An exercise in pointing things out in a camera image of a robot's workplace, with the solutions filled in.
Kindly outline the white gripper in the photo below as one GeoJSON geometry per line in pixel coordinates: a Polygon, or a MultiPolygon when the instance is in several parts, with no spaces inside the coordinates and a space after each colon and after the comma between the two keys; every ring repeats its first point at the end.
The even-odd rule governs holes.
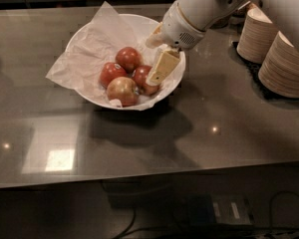
{"type": "Polygon", "coordinates": [[[160,46],[162,41],[171,46],[157,49],[146,83],[150,86],[160,85],[179,64],[179,49],[192,49],[203,39],[204,35],[204,32],[188,23],[178,2],[175,1],[163,16],[162,22],[146,39],[146,46],[151,49],[160,46]]]}

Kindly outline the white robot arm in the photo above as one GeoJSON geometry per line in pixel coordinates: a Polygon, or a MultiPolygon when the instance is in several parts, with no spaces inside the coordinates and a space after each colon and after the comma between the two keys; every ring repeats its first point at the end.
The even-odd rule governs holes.
{"type": "Polygon", "coordinates": [[[299,52],[299,0],[176,0],[147,39],[147,46],[166,44],[177,52],[190,50],[217,21],[251,2],[299,52]]]}

